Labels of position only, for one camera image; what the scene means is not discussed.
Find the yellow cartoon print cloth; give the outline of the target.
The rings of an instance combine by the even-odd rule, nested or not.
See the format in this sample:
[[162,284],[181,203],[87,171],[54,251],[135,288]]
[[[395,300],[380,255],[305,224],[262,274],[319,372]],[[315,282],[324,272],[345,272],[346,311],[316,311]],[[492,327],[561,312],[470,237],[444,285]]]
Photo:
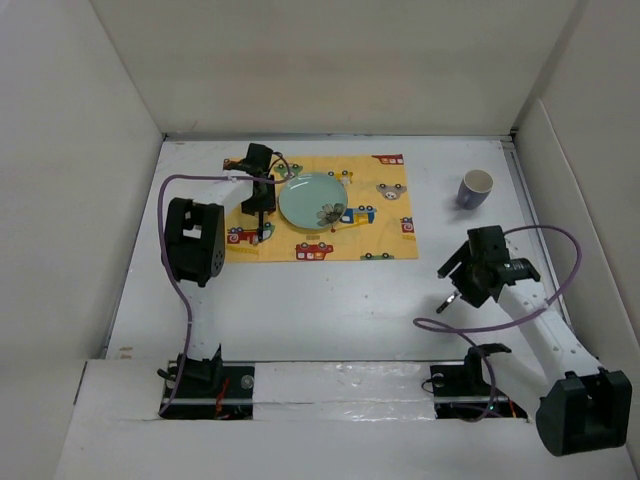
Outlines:
[[258,221],[239,207],[226,215],[226,252],[232,263],[416,259],[418,247],[400,153],[356,156],[297,156],[294,175],[327,173],[342,183],[348,205],[325,230],[291,225],[279,210],[266,217],[256,245]]

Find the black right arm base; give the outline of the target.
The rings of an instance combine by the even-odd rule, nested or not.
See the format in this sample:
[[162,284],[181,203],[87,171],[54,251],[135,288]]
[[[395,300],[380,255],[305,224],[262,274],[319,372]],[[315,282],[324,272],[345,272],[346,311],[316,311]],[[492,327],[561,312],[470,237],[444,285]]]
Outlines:
[[485,410],[485,418],[526,419],[527,413],[497,387],[491,395],[489,374],[481,354],[486,358],[511,350],[497,343],[470,347],[462,362],[437,363],[429,367],[429,376],[421,388],[433,396],[437,419],[477,422]]

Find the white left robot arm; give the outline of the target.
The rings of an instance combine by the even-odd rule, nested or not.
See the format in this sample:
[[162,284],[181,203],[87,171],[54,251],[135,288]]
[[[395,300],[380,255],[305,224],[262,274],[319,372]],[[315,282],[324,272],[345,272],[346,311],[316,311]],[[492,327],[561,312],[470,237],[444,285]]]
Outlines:
[[[158,191],[157,229],[161,263],[168,280],[186,311],[184,347],[179,356],[185,362],[194,325],[194,311],[180,288],[183,280],[203,288],[222,270],[225,260],[225,211],[240,206],[258,221],[255,239],[264,240],[266,217],[276,208],[275,187],[289,180],[292,171],[282,153],[251,143],[244,158],[229,160],[222,175],[172,174]],[[165,193],[173,181],[214,182],[222,187],[219,199],[208,204],[175,197],[164,205]]]

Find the silver spoon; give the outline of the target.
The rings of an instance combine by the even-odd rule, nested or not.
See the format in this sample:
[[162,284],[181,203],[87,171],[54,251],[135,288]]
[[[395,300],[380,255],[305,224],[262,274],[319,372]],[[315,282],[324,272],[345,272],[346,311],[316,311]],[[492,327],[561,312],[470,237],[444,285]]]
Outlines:
[[451,295],[449,295],[442,304],[440,304],[437,309],[436,309],[436,313],[438,315],[442,314],[459,296],[459,293],[457,291],[454,291]]

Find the black handled fork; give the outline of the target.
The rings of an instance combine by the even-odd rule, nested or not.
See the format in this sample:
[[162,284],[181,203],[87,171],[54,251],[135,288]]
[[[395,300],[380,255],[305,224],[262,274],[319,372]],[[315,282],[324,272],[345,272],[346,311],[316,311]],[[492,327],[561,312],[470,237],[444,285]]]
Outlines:
[[262,243],[264,238],[264,211],[259,211],[257,214],[258,227],[256,229],[256,245]]

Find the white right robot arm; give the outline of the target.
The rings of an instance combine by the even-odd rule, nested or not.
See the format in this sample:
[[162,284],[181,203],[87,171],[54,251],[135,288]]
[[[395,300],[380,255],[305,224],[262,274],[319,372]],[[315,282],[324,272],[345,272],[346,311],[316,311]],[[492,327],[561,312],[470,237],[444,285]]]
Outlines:
[[462,381],[473,393],[508,391],[531,414],[542,444],[556,457],[621,447],[626,443],[632,384],[589,353],[552,309],[541,277],[525,258],[511,256],[499,226],[470,229],[468,239],[440,267],[456,297],[479,308],[492,299],[517,327],[541,370],[518,361],[510,347],[472,346]]

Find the light green floral plate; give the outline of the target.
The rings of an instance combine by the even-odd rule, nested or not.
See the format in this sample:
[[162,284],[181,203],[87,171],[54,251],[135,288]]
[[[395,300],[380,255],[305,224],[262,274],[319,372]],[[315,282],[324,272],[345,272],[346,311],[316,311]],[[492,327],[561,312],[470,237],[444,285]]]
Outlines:
[[282,187],[278,197],[284,219],[304,230],[333,227],[347,205],[345,186],[327,173],[300,174]]

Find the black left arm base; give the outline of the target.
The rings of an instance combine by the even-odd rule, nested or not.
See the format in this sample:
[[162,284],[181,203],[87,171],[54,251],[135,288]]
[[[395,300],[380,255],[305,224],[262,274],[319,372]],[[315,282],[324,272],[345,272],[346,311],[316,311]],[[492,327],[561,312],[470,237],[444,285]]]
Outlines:
[[225,362],[218,347],[209,359],[179,354],[165,369],[159,416],[167,420],[251,420],[256,368],[253,363]]

